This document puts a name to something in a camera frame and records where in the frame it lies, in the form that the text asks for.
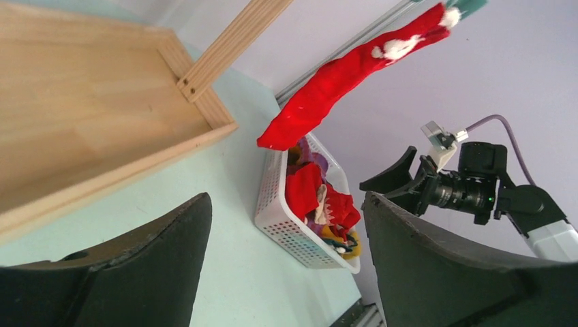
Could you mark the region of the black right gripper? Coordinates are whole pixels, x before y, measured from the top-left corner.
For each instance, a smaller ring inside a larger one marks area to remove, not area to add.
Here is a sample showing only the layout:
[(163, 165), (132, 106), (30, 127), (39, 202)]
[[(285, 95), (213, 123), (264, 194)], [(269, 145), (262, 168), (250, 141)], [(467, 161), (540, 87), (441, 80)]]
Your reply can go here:
[(416, 154), (416, 147), (409, 146), (392, 166), (359, 183), (359, 189), (385, 194), (417, 216), (429, 206), (471, 214), (477, 225), (505, 215), (524, 236), (550, 223), (568, 221), (544, 189), (512, 182), (503, 145), (465, 143), (457, 170), (443, 170), (432, 156), (423, 155), (416, 178), (412, 178), (410, 168)]

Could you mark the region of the red Santa sock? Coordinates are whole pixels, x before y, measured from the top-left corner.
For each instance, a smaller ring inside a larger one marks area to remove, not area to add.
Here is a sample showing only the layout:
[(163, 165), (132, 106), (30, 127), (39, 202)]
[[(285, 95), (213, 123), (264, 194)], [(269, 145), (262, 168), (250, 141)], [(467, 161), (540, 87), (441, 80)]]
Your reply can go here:
[(374, 72), (451, 34), (461, 20), (456, 6), (438, 3), (406, 26), (361, 44), (322, 65), (286, 102), (257, 138), (260, 148), (286, 151), (319, 126), (333, 106)]

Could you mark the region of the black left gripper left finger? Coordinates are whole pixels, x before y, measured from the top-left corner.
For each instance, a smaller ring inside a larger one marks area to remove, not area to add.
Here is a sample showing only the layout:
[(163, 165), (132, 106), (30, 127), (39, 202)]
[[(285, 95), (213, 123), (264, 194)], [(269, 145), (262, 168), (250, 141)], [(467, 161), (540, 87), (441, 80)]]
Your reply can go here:
[(200, 193), (58, 261), (1, 269), (2, 326), (188, 326), (212, 222)]

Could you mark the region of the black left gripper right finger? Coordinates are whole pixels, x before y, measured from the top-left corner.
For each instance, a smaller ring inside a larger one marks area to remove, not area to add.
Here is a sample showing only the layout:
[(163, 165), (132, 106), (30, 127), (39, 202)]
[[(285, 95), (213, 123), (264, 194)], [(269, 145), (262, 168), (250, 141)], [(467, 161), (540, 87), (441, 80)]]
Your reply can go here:
[(388, 326), (576, 326), (577, 265), (494, 249), (368, 192), (362, 206)]

